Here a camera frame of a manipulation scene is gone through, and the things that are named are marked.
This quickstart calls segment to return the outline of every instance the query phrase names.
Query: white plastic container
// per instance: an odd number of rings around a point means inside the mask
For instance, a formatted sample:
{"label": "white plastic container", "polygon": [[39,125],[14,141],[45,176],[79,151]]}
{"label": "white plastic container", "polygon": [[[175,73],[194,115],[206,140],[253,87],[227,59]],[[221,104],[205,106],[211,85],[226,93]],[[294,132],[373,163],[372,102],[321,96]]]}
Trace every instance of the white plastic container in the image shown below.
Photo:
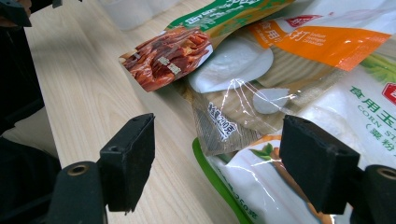
{"label": "white plastic container", "polygon": [[174,6],[179,0],[98,0],[122,31],[134,29]]}

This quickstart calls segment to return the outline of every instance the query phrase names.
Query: red spicy food image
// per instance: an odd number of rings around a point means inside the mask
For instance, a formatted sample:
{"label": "red spicy food image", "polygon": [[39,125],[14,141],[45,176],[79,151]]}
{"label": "red spicy food image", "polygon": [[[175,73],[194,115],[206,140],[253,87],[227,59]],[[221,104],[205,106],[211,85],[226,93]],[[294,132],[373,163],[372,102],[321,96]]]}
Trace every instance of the red spicy food image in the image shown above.
{"label": "red spicy food image", "polygon": [[209,35],[199,28],[175,27],[121,56],[122,65],[145,91],[155,91],[193,71],[206,55]]}

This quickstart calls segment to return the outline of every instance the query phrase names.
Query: transparent plastic wrapper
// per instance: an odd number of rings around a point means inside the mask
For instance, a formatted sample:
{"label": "transparent plastic wrapper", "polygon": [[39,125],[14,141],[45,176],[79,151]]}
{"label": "transparent plastic wrapper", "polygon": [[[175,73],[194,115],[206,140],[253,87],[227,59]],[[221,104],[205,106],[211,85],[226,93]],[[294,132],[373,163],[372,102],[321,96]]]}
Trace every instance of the transparent plastic wrapper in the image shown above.
{"label": "transparent plastic wrapper", "polygon": [[278,131],[396,33],[396,2],[296,1],[271,18],[233,32],[176,84],[206,155]]}
{"label": "transparent plastic wrapper", "polygon": [[[343,76],[297,116],[361,154],[359,168],[381,164],[396,168],[396,41],[392,38]],[[212,181],[218,178],[233,198],[240,220],[253,223],[349,223],[343,215],[318,214],[282,167],[281,131],[232,153],[205,157]]]}
{"label": "transparent plastic wrapper", "polygon": [[292,0],[216,0],[172,21],[162,34],[120,56],[127,76],[155,91],[199,67],[230,33]]}

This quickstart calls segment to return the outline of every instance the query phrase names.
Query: light wood tabletop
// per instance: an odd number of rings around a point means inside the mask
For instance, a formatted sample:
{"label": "light wood tabletop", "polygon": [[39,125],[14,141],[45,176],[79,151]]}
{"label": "light wood tabletop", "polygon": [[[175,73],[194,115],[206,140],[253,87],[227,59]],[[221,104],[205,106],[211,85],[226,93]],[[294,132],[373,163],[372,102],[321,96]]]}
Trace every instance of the light wood tabletop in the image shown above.
{"label": "light wood tabletop", "polygon": [[127,120],[146,113],[156,117],[156,158],[143,195],[132,214],[108,213],[109,223],[238,222],[193,156],[191,106],[170,86],[143,91],[118,62],[174,19],[210,2],[182,0],[139,27],[120,31],[98,1],[64,1],[34,13],[33,27],[25,29],[63,167],[97,161]]}

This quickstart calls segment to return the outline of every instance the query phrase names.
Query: red logo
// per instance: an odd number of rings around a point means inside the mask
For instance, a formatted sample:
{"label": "red logo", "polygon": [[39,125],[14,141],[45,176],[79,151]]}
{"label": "red logo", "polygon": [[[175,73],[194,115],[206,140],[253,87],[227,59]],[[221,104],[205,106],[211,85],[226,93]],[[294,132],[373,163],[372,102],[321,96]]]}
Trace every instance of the red logo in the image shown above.
{"label": "red logo", "polygon": [[303,16],[298,16],[294,18],[287,19],[286,22],[291,26],[291,27],[298,27],[303,25],[304,23],[308,21],[312,21],[313,19],[319,18],[321,16],[319,15],[303,15]]}
{"label": "red logo", "polygon": [[387,83],[382,94],[385,98],[396,104],[396,83]]}

